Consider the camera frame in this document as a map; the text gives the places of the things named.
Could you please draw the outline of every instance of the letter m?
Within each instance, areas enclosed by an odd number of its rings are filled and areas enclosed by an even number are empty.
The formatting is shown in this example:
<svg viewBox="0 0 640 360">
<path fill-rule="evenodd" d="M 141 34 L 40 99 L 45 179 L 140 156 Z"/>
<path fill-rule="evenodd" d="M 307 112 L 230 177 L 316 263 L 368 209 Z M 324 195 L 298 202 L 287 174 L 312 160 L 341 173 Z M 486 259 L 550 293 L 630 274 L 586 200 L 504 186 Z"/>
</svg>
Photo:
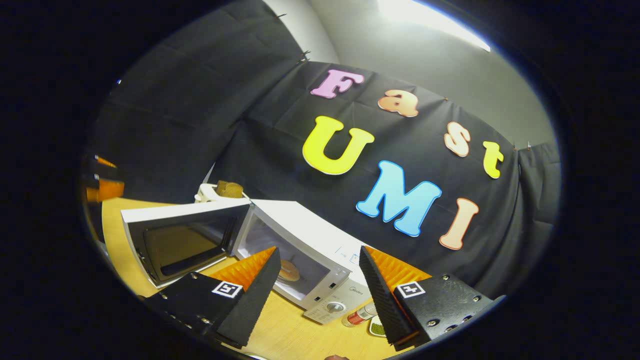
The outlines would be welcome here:
<svg viewBox="0 0 640 360">
<path fill-rule="evenodd" d="M 442 191 L 435 184 L 423 181 L 408 193 L 404 193 L 404 170 L 387 160 L 379 162 L 378 167 L 378 181 L 367 199 L 360 201 L 356 209 L 374 218 L 380 214 L 378 206 L 384 200 L 382 221 L 389 222 L 406 210 L 404 215 L 394 222 L 394 227 L 409 236 L 418 236 L 424 217 Z"/>
</svg>

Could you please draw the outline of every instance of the white microwave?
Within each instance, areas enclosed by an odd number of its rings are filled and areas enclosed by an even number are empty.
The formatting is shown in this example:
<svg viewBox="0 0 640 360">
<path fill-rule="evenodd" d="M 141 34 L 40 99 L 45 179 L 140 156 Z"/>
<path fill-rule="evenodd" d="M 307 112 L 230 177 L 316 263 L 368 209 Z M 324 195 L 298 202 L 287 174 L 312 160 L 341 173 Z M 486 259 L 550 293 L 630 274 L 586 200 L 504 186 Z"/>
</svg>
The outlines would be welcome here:
<svg viewBox="0 0 640 360">
<path fill-rule="evenodd" d="M 325 324 L 371 297 L 358 265 L 365 243 L 298 202 L 230 199 L 213 188 L 203 184 L 195 204 L 122 210 L 129 245 L 156 288 L 226 256 L 244 259 L 276 246 L 282 267 L 273 289 L 306 317 Z"/>
</svg>

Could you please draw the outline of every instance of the letter u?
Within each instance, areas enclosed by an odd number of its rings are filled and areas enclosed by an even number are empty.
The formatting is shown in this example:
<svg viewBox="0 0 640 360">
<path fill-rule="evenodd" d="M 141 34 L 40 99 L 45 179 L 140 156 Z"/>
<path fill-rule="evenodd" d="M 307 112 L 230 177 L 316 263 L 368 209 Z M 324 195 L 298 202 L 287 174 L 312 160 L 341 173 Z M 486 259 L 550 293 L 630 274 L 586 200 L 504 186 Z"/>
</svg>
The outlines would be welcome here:
<svg viewBox="0 0 640 360">
<path fill-rule="evenodd" d="M 302 146 L 302 156 L 311 167 L 329 175 L 340 175 L 349 171 L 360 156 L 362 149 L 375 138 L 362 129 L 349 130 L 351 141 L 339 159 L 330 159 L 324 155 L 324 148 L 336 131 L 344 125 L 338 120 L 326 116 L 316 118 L 316 127 L 311 131 L 307 141 Z"/>
</svg>

